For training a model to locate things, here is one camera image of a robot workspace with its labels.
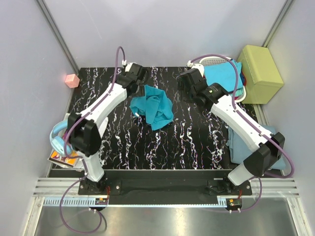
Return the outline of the teal t shirt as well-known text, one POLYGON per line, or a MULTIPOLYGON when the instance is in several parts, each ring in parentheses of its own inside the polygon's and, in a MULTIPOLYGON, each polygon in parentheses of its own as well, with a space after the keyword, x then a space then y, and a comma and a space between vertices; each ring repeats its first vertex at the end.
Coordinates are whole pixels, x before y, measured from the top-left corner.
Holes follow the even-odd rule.
POLYGON ((159 130, 174 120, 172 101, 165 91, 144 85, 144 95, 132 98, 130 109, 136 116, 144 116, 153 131, 159 130))

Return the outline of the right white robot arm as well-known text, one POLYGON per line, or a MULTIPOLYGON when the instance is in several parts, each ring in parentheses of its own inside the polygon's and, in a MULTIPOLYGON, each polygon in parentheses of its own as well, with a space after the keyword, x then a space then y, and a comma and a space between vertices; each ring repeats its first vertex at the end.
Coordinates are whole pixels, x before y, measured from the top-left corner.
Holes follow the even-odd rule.
POLYGON ((245 142, 251 154, 223 183, 224 191, 234 195, 241 184, 252 177, 261 177, 282 157, 285 138, 255 122, 234 103, 228 92, 218 83, 208 85, 198 69, 192 68, 177 78, 178 90, 183 99, 210 110, 222 119, 245 142))

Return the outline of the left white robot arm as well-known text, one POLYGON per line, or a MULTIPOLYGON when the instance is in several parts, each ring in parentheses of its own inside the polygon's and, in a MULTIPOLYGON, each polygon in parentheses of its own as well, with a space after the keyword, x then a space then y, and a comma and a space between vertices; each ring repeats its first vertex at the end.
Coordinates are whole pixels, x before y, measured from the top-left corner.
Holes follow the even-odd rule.
POLYGON ((106 91, 88 108, 71 113, 67 118, 65 145, 69 144, 83 164, 84 177, 89 189, 100 195, 108 187, 98 152, 108 124, 108 115, 131 96, 143 95, 149 79, 147 68, 134 62, 123 66, 120 74, 114 72, 113 81, 106 91))

